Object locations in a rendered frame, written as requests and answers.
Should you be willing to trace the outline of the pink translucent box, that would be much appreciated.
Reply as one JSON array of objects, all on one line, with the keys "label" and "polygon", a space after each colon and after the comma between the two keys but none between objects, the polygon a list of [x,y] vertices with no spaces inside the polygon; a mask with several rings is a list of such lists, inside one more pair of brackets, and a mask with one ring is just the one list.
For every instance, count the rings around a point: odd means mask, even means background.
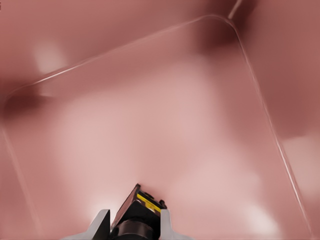
[{"label": "pink translucent box", "polygon": [[135,184],[196,240],[320,240],[320,0],[0,0],[0,240]]}]

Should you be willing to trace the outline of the black and yellow button switch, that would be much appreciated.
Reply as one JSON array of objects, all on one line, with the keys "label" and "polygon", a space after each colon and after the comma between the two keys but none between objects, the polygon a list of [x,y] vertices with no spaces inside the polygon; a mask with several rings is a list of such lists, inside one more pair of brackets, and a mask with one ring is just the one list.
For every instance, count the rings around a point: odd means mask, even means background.
[{"label": "black and yellow button switch", "polygon": [[110,225],[108,240],[159,240],[161,210],[165,201],[156,200],[136,184]]}]

